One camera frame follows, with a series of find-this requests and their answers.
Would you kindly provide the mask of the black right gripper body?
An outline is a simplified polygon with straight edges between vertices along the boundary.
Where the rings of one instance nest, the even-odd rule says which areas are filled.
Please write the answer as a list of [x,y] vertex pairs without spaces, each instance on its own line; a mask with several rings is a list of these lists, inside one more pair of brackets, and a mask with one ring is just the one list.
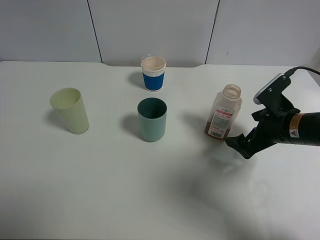
[[298,109],[274,115],[262,109],[252,114],[258,125],[252,131],[251,142],[263,147],[274,144],[320,145],[320,114],[300,113]]

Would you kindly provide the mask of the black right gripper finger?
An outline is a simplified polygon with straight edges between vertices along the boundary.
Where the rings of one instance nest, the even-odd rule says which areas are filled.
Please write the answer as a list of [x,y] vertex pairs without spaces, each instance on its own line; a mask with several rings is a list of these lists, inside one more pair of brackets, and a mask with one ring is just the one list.
[[247,136],[242,133],[238,136],[227,137],[225,143],[245,159],[250,159],[256,153],[275,145],[257,127],[253,128]]

